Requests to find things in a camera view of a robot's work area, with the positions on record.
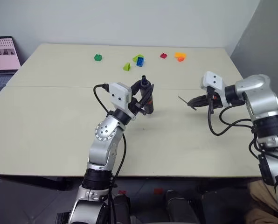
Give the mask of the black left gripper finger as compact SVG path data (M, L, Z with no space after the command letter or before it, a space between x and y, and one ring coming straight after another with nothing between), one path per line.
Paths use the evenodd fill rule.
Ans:
M153 89L154 84L142 86L141 100L139 101L142 108L153 109Z
M142 80L138 80L131 86L132 96L135 96L138 92L142 94Z

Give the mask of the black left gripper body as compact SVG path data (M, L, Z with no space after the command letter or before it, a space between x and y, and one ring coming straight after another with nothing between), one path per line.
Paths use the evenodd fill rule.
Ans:
M136 119L138 113L141 113L144 116L146 115L146 111L140 106L140 103L134 97L132 97L130 103L128 104L128 109L130 111L131 119Z

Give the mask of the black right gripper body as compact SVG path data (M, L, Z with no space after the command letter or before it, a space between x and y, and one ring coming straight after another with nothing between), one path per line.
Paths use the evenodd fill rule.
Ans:
M207 87L207 100L210 114L214 113L214 109L223 107L220 95L215 92L215 89L213 87L210 86Z

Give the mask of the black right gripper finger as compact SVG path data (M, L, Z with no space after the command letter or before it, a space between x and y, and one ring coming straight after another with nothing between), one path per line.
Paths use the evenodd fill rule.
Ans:
M208 103L207 95L198 96L188 101L188 104L207 104L207 103Z
M190 107L190 108L192 108L193 110L197 110L197 108L199 108L199 107L205 107L205 106L208 106L209 105L209 103L208 103L208 101L207 100L205 100L205 101L199 101L199 100L197 100L197 101L195 101L195 100L190 100L188 103L187 103L187 106L188 107Z

